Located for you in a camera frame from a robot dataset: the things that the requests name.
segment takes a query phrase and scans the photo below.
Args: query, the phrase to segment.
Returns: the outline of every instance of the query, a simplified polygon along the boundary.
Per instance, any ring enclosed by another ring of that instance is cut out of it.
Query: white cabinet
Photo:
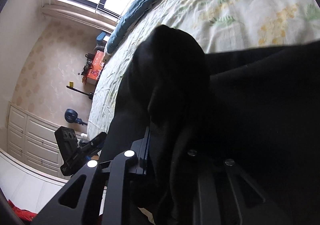
[[[27,114],[11,106],[8,125],[20,133],[24,133],[26,130],[27,116]]]
[[[17,149],[8,145],[8,154],[23,163],[23,158],[22,158],[23,153],[21,151],[18,151]]]
[[[36,118],[28,116],[26,135],[51,147],[58,148],[54,132],[56,127],[48,125]]]
[[[8,126],[8,145],[22,152],[24,150],[25,135]]]
[[[56,177],[60,177],[61,171],[59,168],[57,167],[53,167],[51,165],[48,165],[46,163],[44,163],[43,161],[38,161],[30,156],[27,156],[25,154],[23,154],[23,158],[24,158],[24,163],[28,166],[31,166],[34,169],[37,169],[41,172],[56,176]]]
[[[63,160],[54,136],[58,128],[11,106],[8,122],[8,153],[22,163],[63,179]]]
[[[59,149],[48,146],[28,136],[26,136],[24,153],[27,156],[58,168],[61,165],[59,163]]]

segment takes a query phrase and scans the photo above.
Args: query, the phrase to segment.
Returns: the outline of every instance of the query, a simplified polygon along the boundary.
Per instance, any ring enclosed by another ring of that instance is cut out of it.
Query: orange box
[[[104,58],[104,52],[102,51],[97,51],[93,61],[92,61],[92,69],[89,70],[89,73],[87,75],[87,83],[96,85],[101,71],[103,69],[103,58]]]

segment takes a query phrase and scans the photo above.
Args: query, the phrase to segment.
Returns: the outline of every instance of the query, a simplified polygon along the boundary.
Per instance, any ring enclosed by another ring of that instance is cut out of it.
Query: blue fan
[[[66,110],[66,112],[64,113],[64,118],[68,123],[77,123],[83,126],[88,125],[88,123],[83,122],[81,118],[78,118],[78,113],[71,108],[68,108]]]

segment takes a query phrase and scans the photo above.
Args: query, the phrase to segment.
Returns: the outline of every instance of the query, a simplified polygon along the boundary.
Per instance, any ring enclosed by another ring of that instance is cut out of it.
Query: screw
[[[197,151],[194,150],[194,149],[190,149],[190,150],[188,151],[188,155],[190,155],[190,156],[196,156],[196,155],[197,155]]]
[[[224,161],[224,163],[227,165],[227,166],[233,166],[235,164],[235,161],[233,159],[226,159]]]

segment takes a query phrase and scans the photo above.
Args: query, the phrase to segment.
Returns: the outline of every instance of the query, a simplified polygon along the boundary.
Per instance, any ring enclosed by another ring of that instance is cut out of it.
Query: floral bedspread
[[[136,47],[161,24],[189,33],[205,53],[215,53],[319,39],[320,9],[315,0],[159,0],[102,72],[89,116],[91,139],[108,131],[121,77]]]

